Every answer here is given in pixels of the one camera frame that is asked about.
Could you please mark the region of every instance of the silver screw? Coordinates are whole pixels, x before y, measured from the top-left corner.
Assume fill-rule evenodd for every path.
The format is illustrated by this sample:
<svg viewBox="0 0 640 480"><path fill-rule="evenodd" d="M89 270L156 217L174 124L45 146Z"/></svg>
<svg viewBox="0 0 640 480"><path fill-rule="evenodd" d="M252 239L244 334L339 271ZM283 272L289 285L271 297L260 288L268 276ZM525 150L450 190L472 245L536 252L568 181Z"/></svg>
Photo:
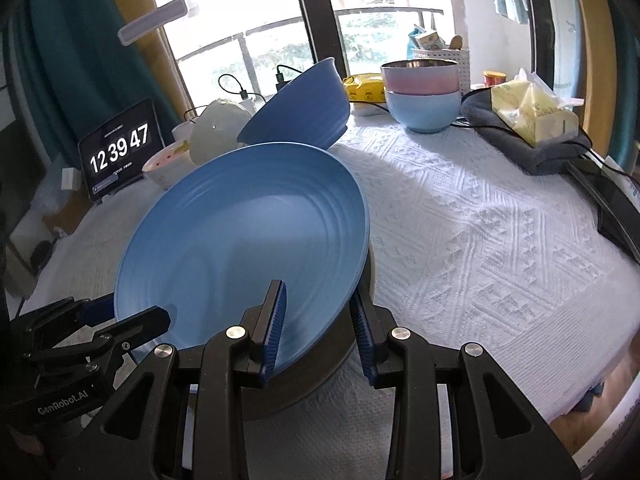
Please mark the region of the silver screw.
<svg viewBox="0 0 640 480"><path fill-rule="evenodd" d="M465 352L471 355L471 357L478 357L482 355L484 349L478 343L469 343L465 346Z"/></svg>
<svg viewBox="0 0 640 480"><path fill-rule="evenodd" d="M400 339L400 340L409 339L409 336L411 335L411 331L408 328L405 328L403 326L396 326L391 331L391 335L396 339Z"/></svg>
<svg viewBox="0 0 640 480"><path fill-rule="evenodd" d="M226 329L226 336L229 339L240 339L246 334L246 330L241 326L230 326Z"/></svg>
<svg viewBox="0 0 640 480"><path fill-rule="evenodd" d="M154 354L157 357L169 357L172 353L174 353L174 347L171 345L161 344L154 348Z"/></svg>

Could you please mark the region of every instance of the gray towel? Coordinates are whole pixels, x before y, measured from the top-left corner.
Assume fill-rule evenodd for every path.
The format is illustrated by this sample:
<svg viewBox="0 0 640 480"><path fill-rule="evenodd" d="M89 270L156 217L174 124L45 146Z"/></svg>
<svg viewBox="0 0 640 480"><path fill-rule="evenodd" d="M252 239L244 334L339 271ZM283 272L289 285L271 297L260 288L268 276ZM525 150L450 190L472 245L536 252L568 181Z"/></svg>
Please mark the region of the gray towel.
<svg viewBox="0 0 640 480"><path fill-rule="evenodd" d="M561 173L566 161L577 158L591 147L589 137L580 128L577 136L572 132L555 139L543 140L532 148L494 113L489 88L466 94L461 112L484 140L503 152L523 170L534 175ZM481 128L476 124L488 127Z"/></svg>

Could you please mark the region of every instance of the blue bowl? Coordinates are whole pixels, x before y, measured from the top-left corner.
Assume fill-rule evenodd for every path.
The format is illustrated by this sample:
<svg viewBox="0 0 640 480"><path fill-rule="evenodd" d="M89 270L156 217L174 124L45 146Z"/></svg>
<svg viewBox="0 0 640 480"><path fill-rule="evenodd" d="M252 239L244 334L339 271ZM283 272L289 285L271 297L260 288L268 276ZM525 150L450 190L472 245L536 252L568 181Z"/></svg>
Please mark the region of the blue bowl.
<svg viewBox="0 0 640 480"><path fill-rule="evenodd" d="M385 90L385 98L393 118L419 134L433 134L443 130L460 113L460 92L407 95Z"/></svg>
<svg viewBox="0 0 640 480"><path fill-rule="evenodd" d="M347 130L349 99L334 58L305 70L274 95L238 135L238 142L300 142L327 150Z"/></svg>
<svg viewBox="0 0 640 480"><path fill-rule="evenodd" d="M206 343L287 285L275 373L320 339L351 297L367 256L369 208L333 155L304 144L249 146L219 156L167 191L137 228L118 268L117 320L165 308L161 342Z"/></svg>

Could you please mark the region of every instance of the yellow tissue pack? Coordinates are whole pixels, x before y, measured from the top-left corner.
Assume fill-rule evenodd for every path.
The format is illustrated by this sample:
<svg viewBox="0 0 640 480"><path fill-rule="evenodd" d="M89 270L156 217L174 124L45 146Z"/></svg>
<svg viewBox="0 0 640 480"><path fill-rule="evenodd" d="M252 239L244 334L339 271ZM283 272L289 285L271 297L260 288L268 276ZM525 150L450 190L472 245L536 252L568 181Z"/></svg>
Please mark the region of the yellow tissue pack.
<svg viewBox="0 0 640 480"><path fill-rule="evenodd" d="M385 102L385 84L382 74L356 74L342 80L349 101L369 103Z"/></svg>
<svg viewBox="0 0 640 480"><path fill-rule="evenodd" d="M567 107L581 106L582 99L563 101L542 79L523 68L513 81L491 88L494 113L530 146L560 136L576 136L578 116Z"/></svg>

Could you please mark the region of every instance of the white tablecloth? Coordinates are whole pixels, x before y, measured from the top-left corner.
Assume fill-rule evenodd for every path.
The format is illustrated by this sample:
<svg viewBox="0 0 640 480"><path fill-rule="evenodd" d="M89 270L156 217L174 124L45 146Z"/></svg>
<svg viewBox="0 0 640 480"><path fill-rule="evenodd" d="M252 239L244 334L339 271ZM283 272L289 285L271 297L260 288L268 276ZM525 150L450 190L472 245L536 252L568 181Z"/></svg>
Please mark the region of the white tablecloth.
<svg viewBox="0 0 640 480"><path fill-rule="evenodd" d="M640 324L640 266L596 231L565 176L529 176L473 131L409 134L388 116L352 119L330 150L369 200L377 304L434 344L482 343L546 420L569 410ZM95 207L62 240L25 311L113 290L149 182ZM252 479L384 478L393 392L355 353L299 404L245 425ZM444 429L443 471L450 470Z"/></svg>

